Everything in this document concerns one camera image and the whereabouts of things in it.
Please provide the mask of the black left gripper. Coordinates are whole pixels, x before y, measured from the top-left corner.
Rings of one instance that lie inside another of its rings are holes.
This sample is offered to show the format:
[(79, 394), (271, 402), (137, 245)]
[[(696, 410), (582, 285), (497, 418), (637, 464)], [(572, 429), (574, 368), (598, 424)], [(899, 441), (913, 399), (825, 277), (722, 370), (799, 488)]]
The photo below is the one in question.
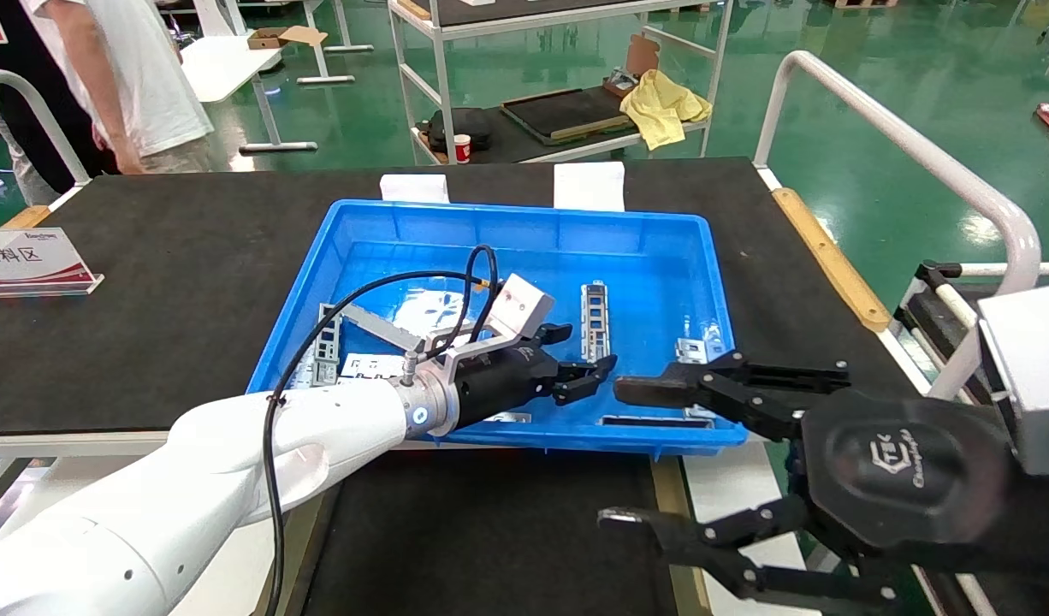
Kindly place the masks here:
[(498, 413), (512, 411), (533, 399), (551, 395), (557, 406), (587, 399), (617, 367), (611, 354), (595, 362), (560, 362), (542, 347), (571, 338), (570, 323), (542, 323), (524, 342), (462, 360), (455, 371), (459, 397), (458, 429)]

